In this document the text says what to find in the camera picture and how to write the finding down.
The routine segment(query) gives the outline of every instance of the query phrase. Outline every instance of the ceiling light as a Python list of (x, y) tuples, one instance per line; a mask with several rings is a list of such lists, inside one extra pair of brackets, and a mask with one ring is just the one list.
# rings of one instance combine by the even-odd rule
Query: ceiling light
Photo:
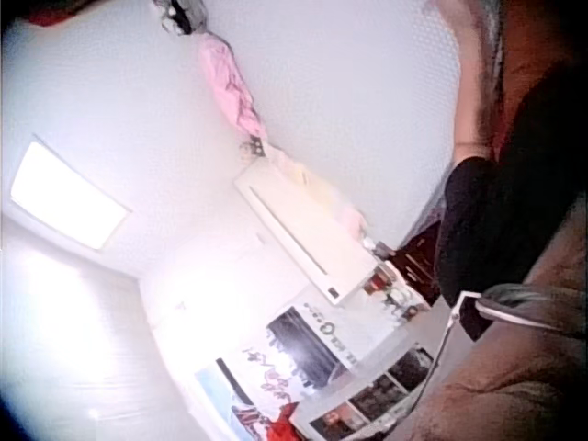
[(39, 221), (95, 250), (128, 214), (36, 141), (18, 168), (10, 197)]

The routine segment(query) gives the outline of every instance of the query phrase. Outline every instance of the wall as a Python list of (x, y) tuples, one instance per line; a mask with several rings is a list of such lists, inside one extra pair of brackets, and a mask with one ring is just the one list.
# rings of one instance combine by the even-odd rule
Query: wall
[(329, 179), (398, 246), (452, 150), (454, 41), (425, 0), (210, 0), (270, 141)]
[(309, 285), (236, 190), (140, 280), (147, 317), (158, 327), (184, 302), (198, 341), (196, 371), (247, 341)]
[(6, 219), (2, 258), (0, 390), (33, 439), (207, 439), (165, 370), (136, 280)]

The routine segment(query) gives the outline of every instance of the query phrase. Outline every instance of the photo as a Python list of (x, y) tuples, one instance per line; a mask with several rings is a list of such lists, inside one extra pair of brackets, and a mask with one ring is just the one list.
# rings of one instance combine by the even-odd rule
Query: photo
[(412, 392), (424, 381), (431, 365), (433, 358), (422, 347), (416, 345), (388, 369), (388, 372), (407, 391)]
[(311, 423), (314, 430), (321, 434), (326, 441), (344, 439), (364, 425), (366, 425), (364, 419), (347, 402)]
[(382, 375), (349, 402), (356, 406), (369, 421), (375, 421), (405, 397), (406, 394), (398, 385), (387, 375)]

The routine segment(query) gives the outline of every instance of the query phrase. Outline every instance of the pink towel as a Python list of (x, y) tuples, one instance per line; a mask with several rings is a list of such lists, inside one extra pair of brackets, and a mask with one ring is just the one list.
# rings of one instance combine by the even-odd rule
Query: pink towel
[(200, 59), (217, 103), (229, 122), (247, 135), (266, 140), (266, 128), (255, 113), (254, 100), (229, 45), (207, 32), (200, 43)]

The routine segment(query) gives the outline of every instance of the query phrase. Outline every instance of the air conditioner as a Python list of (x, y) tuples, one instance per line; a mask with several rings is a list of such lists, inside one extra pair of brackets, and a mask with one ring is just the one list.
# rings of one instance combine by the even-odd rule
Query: air conditioner
[(292, 259), (332, 304), (363, 287), (376, 258), (266, 158), (236, 180), (237, 189)]

